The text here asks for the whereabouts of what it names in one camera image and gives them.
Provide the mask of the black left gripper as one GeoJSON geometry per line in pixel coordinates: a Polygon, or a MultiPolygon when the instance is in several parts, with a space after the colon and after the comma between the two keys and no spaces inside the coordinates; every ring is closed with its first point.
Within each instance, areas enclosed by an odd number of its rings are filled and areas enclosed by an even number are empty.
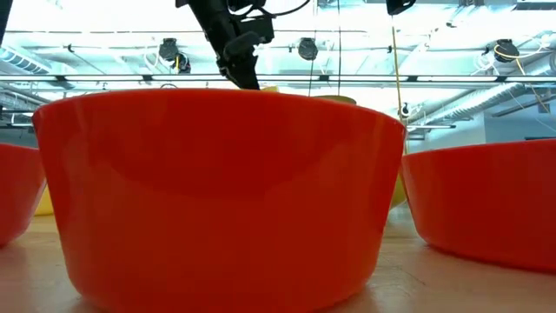
{"type": "Polygon", "coordinates": [[[257,57],[253,48],[261,43],[260,36],[239,30],[240,17],[232,14],[250,5],[250,0],[175,0],[176,8],[188,5],[205,37],[217,55],[216,64],[223,77],[243,90],[258,90],[257,57]]]}

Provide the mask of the large red plastic bowl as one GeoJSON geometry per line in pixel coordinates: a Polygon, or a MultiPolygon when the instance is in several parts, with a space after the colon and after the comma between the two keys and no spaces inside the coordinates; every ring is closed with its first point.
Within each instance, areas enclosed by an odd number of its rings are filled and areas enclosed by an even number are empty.
{"type": "Polygon", "coordinates": [[[255,90],[71,97],[32,122],[66,269],[114,313],[309,312],[377,263],[405,127],[255,90]]]}

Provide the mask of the long ceiling light rail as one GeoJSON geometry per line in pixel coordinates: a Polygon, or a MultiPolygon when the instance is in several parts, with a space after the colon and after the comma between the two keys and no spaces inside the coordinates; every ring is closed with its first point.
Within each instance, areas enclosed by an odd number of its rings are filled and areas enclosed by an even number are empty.
{"type": "MultiPolygon", "coordinates": [[[[380,75],[259,75],[271,83],[556,83],[556,76],[380,76],[380,75]]],[[[220,82],[225,77],[210,75],[0,75],[0,82],[220,82]]]]}

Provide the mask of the silver ventilation duct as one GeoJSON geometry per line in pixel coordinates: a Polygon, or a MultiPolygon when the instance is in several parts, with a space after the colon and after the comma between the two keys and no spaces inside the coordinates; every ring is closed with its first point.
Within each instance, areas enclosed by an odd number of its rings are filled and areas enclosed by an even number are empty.
{"type": "Polygon", "coordinates": [[[471,117],[498,103],[507,101],[511,95],[520,96],[526,90],[527,87],[524,83],[503,83],[490,89],[475,90],[450,103],[444,103],[441,108],[432,113],[423,113],[417,117],[412,117],[408,123],[426,124],[436,123],[445,119],[471,117]]]}

